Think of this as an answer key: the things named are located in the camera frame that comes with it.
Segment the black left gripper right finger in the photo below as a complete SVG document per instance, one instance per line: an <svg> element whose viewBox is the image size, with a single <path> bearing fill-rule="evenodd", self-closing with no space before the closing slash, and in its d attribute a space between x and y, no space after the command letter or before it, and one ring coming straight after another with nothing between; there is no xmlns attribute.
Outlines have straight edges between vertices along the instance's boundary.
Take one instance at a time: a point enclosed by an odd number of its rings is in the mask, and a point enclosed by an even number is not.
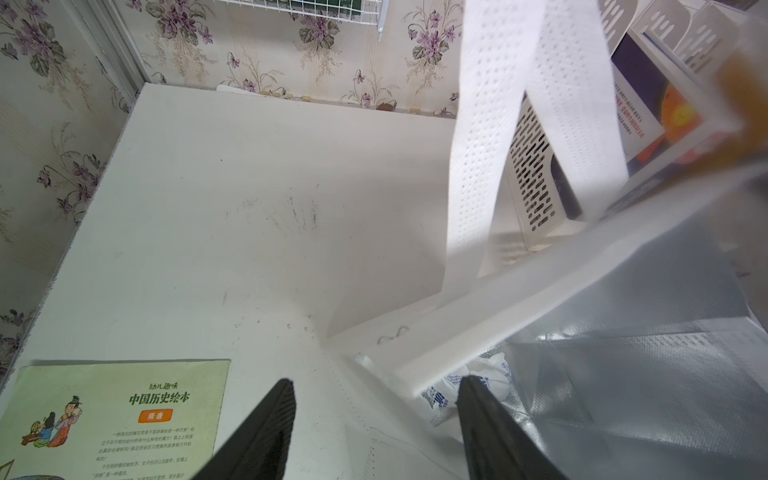
<svg viewBox="0 0 768 480"><path fill-rule="evenodd" d="M458 414L470 479L566 479L500 401L479 384L463 393Z"/></svg>

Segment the white insulated delivery bag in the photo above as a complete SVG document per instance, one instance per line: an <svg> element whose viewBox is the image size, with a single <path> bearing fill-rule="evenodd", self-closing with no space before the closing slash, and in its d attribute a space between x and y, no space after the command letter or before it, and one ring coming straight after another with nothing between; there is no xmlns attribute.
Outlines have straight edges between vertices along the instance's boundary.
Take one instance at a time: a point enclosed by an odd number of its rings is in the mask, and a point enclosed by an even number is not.
<svg viewBox="0 0 768 480"><path fill-rule="evenodd" d="M642 222L627 256L554 251L488 276L490 222L474 155L458 156L458 225L439 294L332 336L406 399L493 349L512 374L513 419L573 479L763 479L767 334L722 253L688 224L767 173L753 160L690 179L608 218Z"/></svg>

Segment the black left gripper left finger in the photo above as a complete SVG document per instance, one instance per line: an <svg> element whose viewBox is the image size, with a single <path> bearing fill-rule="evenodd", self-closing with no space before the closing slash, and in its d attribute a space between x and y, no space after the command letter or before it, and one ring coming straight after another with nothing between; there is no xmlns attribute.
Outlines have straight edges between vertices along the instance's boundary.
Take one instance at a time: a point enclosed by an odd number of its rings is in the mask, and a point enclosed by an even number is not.
<svg viewBox="0 0 768 480"><path fill-rule="evenodd" d="M280 379L193 479L283 479L296 407L293 382Z"/></svg>

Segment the ice pack with blue print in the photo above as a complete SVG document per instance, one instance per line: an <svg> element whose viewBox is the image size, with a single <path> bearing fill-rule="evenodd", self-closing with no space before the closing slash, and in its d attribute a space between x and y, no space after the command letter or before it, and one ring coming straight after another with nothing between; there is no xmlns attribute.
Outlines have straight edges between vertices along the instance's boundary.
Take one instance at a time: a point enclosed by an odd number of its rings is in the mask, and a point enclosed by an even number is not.
<svg viewBox="0 0 768 480"><path fill-rule="evenodd" d="M479 384L493 398L505 400L512 389L512 374L504 353L480 356L440 377L411 401L420 418L432 426L458 414L469 384Z"/></svg>

